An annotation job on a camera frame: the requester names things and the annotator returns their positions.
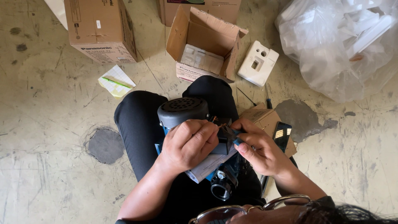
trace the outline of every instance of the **flattened cardboard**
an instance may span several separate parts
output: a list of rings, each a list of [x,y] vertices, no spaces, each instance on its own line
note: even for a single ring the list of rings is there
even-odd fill
[[[236,24],[240,3],[242,0],[204,0],[204,2],[196,4],[186,0],[158,0],[158,12],[162,24],[171,26],[174,16],[181,4],[185,13],[189,15],[191,6],[215,15],[222,20]]]
[[[122,0],[65,0],[70,44],[100,64],[137,61],[133,23]]]
[[[166,44],[166,51],[176,61],[177,77],[193,82],[202,75],[211,75],[233,83],[230,78],[234,74],[241,38],[248,31],[194,7],[191,7],[190,14],[191,19],[185,14],[182,5],[179,6]],[[224,63],[220,73],[215,74],[181,63],[186,44],[223,56]]]
[[[257,127],[263,129],[269,136],[273,136],[276,124],[281,121],[276,111],[273,109],[265,109],[264,104],[259,104],[252,109],[245,110],[239,115],[240,118],[246,118],[253,122]],[[291,157],[296,154],[296,146],[291,137],[287,142],[285,154]]]

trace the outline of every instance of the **black pants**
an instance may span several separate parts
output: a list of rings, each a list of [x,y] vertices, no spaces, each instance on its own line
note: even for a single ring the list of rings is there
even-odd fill
[[[205,99],[211,116],[231,118],[232,121],[239,118],[231,87],[221,79],[202,76],[195,80],[182,96],[197,96]],[[159,125],[157,109],[165,102],[167,98],[164,96],[147,91],[134,91],[129,93],[116,108],[115,123],[122,136],[137,181],[143,178],[158,156],[154,144],[164,137],[164,133]],[[238,180],[238,188],[227,204],[244,205],[265,202],[261,200],[261,185],[251,167],[247,174],[240,175]],[[208,180],[205,179],[197,184],[182,173],[174,180],[168,199],[173,198],[172,203],[180,201],[184,204],[187,195],[193,201],[207,202],[198,209],[201,211],[226,204],[211,194]]]

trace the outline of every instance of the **bolt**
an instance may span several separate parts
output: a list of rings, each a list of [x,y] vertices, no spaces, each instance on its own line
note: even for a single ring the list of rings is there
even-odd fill
[[[217,176],[218,176],[220,179],[224,179],[224,178],[225,178],[225,173],[222,172],[222,171],[217,171]]]

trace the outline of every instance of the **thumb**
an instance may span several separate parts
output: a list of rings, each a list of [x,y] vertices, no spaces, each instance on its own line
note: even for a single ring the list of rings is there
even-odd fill
[[[235,148],[253,166],[263,163],[261,156],[248,144],[241,143],[239,146],[235,145]]]

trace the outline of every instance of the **pliers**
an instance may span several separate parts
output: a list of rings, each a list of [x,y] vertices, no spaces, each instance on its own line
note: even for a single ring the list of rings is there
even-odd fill
[[[232,128],[230,128],[230,127],[228,127],[226,125],[223,125],[221,127],[221,129],[222,129],[222,131],[224,133],[224,136],[227,137],[228,139],[231,139],[232,142],[235,145],[239,145],[239,144],[244,142],[242,139],[237,137],[238,134],[243,133],[243,132],[237,131],[237,130],[233,130]]]

